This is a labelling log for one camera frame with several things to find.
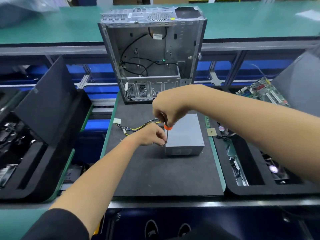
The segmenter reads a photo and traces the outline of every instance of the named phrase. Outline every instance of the person's right arm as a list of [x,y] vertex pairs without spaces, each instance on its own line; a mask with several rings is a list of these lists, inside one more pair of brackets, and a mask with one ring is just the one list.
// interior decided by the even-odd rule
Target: person's right arm
[[281,165],[320,184],[320,118],[295,109],[187,85],[158,94],[153,113],[173,126],[190,110],[213,118]]

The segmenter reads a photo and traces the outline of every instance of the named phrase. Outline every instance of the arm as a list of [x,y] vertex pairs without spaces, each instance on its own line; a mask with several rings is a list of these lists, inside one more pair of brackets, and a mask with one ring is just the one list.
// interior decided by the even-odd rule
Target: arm
[[164,145],[165,141],[164,130],[155,123],[126,137],[78,178],[50,209],[65,209],[76,215],[91,238],[138,146]]
[[154,115],[164,121],[166,114],[168,126],[189,110],[213,118],[290,171],[320,183],[320,118],[204,85],[166,90],[153,101]]

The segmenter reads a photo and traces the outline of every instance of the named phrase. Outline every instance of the gray foam mat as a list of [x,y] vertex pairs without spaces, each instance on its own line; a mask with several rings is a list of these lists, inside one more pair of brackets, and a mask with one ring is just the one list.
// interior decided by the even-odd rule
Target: gray foam mat
[[[152,104],[125,105],[120,98],[115,118],[121,119],[122,126],[137,128],[154,119]],[[223,190],[207,136],[205,117],[198,113],[198,118],[205,145],[199,156],[166,157],[162,146],[140,146],[132,156],[114,197],[222,196]],[[105,154],[125,138],[123,131],[112,121],[109,130],[111,132]]]

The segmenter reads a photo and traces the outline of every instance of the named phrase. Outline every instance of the screwdriver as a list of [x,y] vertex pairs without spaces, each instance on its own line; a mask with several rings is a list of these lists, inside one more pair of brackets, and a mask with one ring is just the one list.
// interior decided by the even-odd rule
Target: screwdriver
[[166,141],[166,143],[168,143],[168,133],[172,129],[172,127],[166,126],[166,124],[164,124],[164,129],[167,130],[167,141]]

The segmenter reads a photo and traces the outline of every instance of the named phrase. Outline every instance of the thin white wire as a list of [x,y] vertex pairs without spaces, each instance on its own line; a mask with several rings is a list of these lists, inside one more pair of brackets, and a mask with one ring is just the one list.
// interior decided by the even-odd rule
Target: thin white wire
[[258,70],[259,70],[259,72],[261,72],[261,74],[263,75],[263,76],[265,76],[265,77],[275,77],[275,76],[278,76],[280,73],[278,73],[278,74],[276,74],[276,75],[266,75],[265,73],[263,73],[262,72],[262,70],[257,66],[257,65],[255,65],[255,64],[252,64],[252,63],[250,63],[250,65],[253,65],[253,66],[255,66],[256,68],[258,68]]

